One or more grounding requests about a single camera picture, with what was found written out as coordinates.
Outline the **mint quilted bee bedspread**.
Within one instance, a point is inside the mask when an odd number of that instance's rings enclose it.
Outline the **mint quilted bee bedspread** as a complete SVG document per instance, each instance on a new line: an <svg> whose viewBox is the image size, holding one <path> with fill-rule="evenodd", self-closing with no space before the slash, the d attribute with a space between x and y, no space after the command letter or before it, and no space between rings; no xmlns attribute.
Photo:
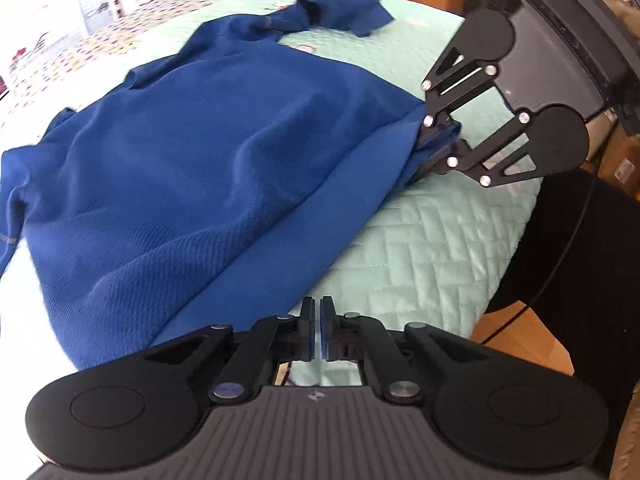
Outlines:
<svg viewBox="0 0 640 480"><path fill-rule="evenodd" d="M457 28L398 0L219 0L29 105L1 159L2 382L332 296L469 336L538 181L414 180Z"/></svg>

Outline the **blue knit sweater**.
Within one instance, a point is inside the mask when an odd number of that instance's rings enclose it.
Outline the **blue knit sweater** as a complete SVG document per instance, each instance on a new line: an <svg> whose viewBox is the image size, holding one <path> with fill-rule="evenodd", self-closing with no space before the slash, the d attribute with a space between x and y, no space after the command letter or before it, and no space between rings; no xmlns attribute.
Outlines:
<svg viewBox="0 0 640 480"><path fill-rule="evenodd" d="M418 173L422 100L282 44L391 21L378 0L217 18L2 155L1 259L27 244L76 367L288 313Z"/></svg>

